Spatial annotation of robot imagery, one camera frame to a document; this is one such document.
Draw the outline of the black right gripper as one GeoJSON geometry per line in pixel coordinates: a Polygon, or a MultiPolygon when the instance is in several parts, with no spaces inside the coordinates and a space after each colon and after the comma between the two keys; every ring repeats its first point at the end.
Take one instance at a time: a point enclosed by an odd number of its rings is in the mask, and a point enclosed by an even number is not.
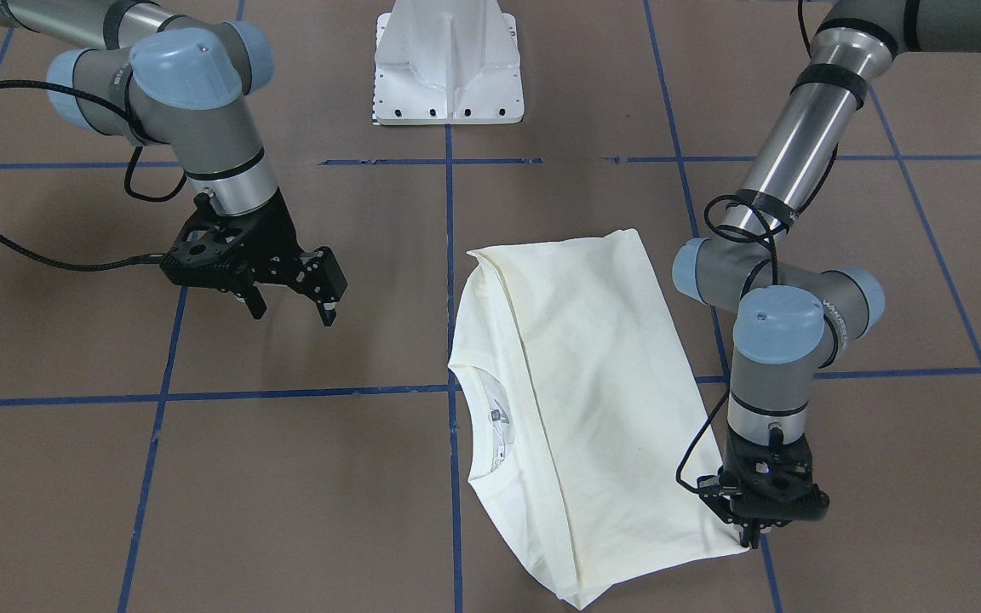
{"type": "Polygon", "coordinates": [[[334,324],[346,276],[330,248],[300,247],[281,192],[234,216],[215,212],[207,192],[193,201],[195,212],[159,264],[171,283],[234,294],[253,319],[267,312],[258,286],[284,286],[311,299],[324,326],[334,324]]]}

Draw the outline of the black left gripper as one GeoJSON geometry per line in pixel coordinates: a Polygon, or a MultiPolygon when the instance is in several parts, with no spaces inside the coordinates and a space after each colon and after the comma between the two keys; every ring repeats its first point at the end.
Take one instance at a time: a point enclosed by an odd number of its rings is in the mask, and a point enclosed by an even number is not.
{"type": "Polygon", "coordinates": [[[758,547],[758,526],[818,521],[829,497],[815,484],[806,435],[778,451],[729,431],[723,466],[698,478],[698,496],[720,518],[739,524],[740,547],[758,547]]]}

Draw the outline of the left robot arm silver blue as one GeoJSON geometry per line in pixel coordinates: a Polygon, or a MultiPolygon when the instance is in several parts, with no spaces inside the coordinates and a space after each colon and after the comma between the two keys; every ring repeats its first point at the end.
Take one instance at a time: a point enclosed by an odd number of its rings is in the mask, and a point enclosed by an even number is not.
{"type": "Polygon", "coordinates": [[[686,488],[756,548],[767,529],[818,521],[829,497],[815,484],[806,438],[815,372],[882,318],[882,286],[856,267],[810,272],[780,264],[777,244],[829,178],[871,82],[906,52],[981,54],[981,1],[837,1],[806,35],[807,65],[746,177],[713,198],[711,236],[674,260],[674,286],[735,315],[731,377],[719,407],[721,467],[686,488]]]}

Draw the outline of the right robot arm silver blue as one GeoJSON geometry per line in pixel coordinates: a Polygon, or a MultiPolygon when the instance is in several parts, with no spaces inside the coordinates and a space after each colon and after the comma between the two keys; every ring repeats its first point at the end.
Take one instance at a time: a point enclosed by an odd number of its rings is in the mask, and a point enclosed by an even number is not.
{"type": "Polygon", "coordinates": [[[168,251],[90,265],[101,272],[156,265],[172,284],[237,296],[253,318],[260,286],[307,296],[324,325],[347,280],[327,247],[297,242],[283,192],[246,104],[275,70],[272,47],[248,22],[207,23],[152,1],[0,1],[0,26],[71,43],[40,89],[70,124],[143,148],[168,145],[194,193],[194,213],[168,251]]]}

